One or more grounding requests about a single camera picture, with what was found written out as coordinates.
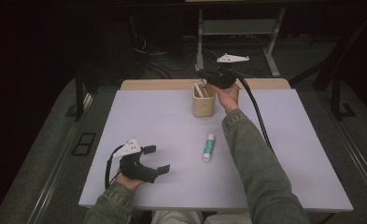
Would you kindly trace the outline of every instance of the dark background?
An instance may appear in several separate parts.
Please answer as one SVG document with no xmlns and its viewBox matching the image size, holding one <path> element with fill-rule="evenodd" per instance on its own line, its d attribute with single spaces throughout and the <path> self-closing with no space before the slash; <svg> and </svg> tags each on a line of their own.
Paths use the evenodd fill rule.
<svg viewBox="0 0 367 224">
<path fill-rule="evenodd" d="M 257 8 L 252 14 L 224 10 L 223 16 L 257 16 L 270 10 Z M 132 32 L 177 53 L 183 35 L 196 35 L 196 10 L 139 10 L 134 27 L 128 23 L 131 13 L 60 8 L 51 0 L 0 1 L 0 203 L 55 99 L 75 73 L 83 75 L 87 88 L 96 92 L 99 85 L 140 77 L 127 44 Z M 217 18 L 219 13 L 209 10 L 207 15 Z M 366 16 L 367 1 L 293 6 L 286 12 L 280 34 L 281 38 L 349 36 Z M 124 40 L 122 45 L 115 43 L 116 38 Z M 367 26 L 337 73 L 367 104 Z"/>
</svg>

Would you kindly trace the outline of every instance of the white bracket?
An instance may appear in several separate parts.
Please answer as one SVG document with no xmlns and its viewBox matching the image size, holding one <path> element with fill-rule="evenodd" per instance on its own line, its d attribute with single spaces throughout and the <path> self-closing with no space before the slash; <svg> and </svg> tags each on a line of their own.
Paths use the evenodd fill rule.
<svg viewBox="0 0 367 224">
<path fill-rule="evenodd" d="M 139 146 L 139 143 L 135 138 L 133 138 L 128 141 L 122 148 L 120 148 L 116 153 L 114 153 L 113 157 L 123 157 L 140 151 L 142 151 L 142 149 Z"/>
<path fill-rule="evenodd" d="M 249 61 L 249 57 L 240 57 L 234 56 L 230 54 L 224 54 L 222 57 L 218 58 L 218 63 L 239 63 L 239 62 L 246 62 Z"/>
</svg>

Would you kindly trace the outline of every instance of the person's right hand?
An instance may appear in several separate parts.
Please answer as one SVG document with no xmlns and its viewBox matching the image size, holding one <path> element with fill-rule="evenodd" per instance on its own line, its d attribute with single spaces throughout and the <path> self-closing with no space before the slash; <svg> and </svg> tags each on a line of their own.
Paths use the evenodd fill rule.
<svg viewBox="0 0 367 224">
<path fill-rule="evenodd" d="M 229 114 L 231 111 L 235 110 L 238 107 L 238 97 L 239 97 L 239 87 L 236 83 L 234 83 L 229 89 L 219 89 L 218 87 L 212 84 L 206 84 L 210 87 L 219 98 L 220 104 L 224 107 L 226 114 Z"/>
</svg>

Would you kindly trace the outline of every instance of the table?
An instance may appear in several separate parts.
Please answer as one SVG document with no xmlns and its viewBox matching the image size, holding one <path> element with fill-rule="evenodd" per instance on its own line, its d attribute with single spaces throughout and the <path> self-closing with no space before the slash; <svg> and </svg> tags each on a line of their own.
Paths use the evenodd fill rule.
<svg viewBox="0 0 367 224">
<path fill-rule="evenodd" d="M 137 209 L 198 209 L 203 211 L 245 210 L 247 203 L 239 174 L 220 126 L 224 109 L 216 103 L 215 114 L 196 118 L 191 112 L 188 80 L 127 80 L 118 91 L 92 162 L 79 204 L 94 205 L 105 190 L 106 161 L 111 151 L 136 137 L 142 147 L 157 151 L 143 155 L 141 162 L 152 168 L 171 164 L 170 173 L 159 176 L 137 192 Z M 307 211 L 341 212 L 352 205 L 318 141 L 295 90 L 284 79 L 248 79 L 278 160 L 286 171 L 293 192 Z M 240 107 L 259 128 L 244 90 Z M 211 162 L 202 160 L 209 133 L 216 135 Z M 113 161 L 111 174 L 117 172 Z"/>
</svg>

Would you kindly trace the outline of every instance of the pen holder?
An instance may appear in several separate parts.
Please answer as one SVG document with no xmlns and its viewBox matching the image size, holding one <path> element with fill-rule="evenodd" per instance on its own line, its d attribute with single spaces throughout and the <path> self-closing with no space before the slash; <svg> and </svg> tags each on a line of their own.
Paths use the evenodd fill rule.
<svg viewBox="0 0 367 224">
<path fill-rule="evenodd" d="M 200 90 L 204 97 L 201 97 L 194 86 L 192 87 L 192 113 L 195 117 L 210 117 L 215 111 L 215 92 L 202 86 Z"/>
</svg>

